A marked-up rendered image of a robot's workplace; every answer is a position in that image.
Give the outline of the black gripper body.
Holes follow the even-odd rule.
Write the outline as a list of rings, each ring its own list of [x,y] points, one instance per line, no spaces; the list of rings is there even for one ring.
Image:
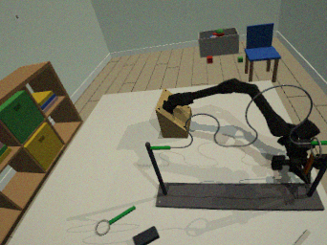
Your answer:
[[[301,160],[301,164],[304,166],[306,160],[309,159],[307,157],[308,156],[307,152],[294,152],[290,155],[288,152],[288,145],[286,146],[286,151],[287,151],[286,155],[289,156],[290,160],[285,160],[285,155],[273,155],[272,156],[272,170],[273,171],[281,170],[282,166],[286,166],[286,165],[290,166],[291,162],[295,161],[295,160]],[[327,156],[327,154],[321,154],[320,159],[314,158],[314,160],[315,160],[314,168],[320,169],[325,161],[326,156]]]

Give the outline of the grey loop with green handle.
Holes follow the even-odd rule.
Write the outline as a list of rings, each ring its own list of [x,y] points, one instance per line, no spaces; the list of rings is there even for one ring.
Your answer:
[[[119,214],[119,216],[114,217],[114,218],[111,219],[110,221],[107,221],[107,220],[101,220],[102,222],[105,221],[105,222],[108,223],[108,231],[105,232],[104,234],[99,234],[99,233],[97,233],[97,226],[98,226],[98,224],[101,222],[101,221],[99,221],[99,222],[97,223],[96,227],[95,227],[95,232],[96,232],[96,234],[97,234],[97,235],[105,235],[105,234],[107,234],[107,233],[109,232],[110,224],[115,223],[115,222],[118,221],[121,217],[126,216],[128,213],[130,213],[130,212],[133,211],[134,209],[135,209],[135,206],[132,207],[132,208],[129,208],[128,210],[126,210],[125,212]]]

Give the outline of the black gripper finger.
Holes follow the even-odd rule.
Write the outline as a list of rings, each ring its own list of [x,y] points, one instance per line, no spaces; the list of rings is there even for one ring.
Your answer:
[[[309,183],[309,181],[307,180],[307,177],[306,177],[307,175],[305,174],[305,172],[303,170],[301,160],[292,161],[289,172],[292,172],[294,175],[297,175],[306,184]]]
[[[305,168],[305,166],[306,166],[306,164],[307,164],[307,161],[308,161],[308,160],[306,160],[306,162],[305,162],[305,165],[304,165],[304,167],[303,167],[303,170],[304,170],[304,168]],[[315,160],[313,161],[312,165],[310,166],[310,168],[309,168],[309,170],[308,170],[308,172],[307,172],[307,176],[306,176],[306,177],[307,177],[307,180],[309,181],[309,184],[311,183],[311,178],[312,178],[312,176],[311,176],[311,171],[312,171],[314,165],[315,165]]]

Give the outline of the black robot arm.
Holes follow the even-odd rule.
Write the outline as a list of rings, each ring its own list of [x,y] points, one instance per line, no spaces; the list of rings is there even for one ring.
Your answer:
[[[182,107],[192,104],[193,100],[215,94],[229,94],[233,92],[249,94],[252,99],[260,93],[257,85],[241,82],[233,78],[196,92],[184,92],[170,95],[168,96],[168,100],[163,101],[163,109],[173,114],[173,109],[178,105]],[[298,143],[309,143],[314,136],[320,133],[319,128],[314,122],[310,122],[307,119],[291,133],[291,140],[296,143],[293,144],[289,140],[289,133],[297,124],[286,123],[281,116],[273,111],[271,105],[262,94],[257,96],[253,101],[266,119],[271,134],[280,137],[277,142],[282,146],[284,145],[285,148],[288,145],[288,152],[290,155],[294,152],[306,152],[311,150],[310,145],[299,145]]]

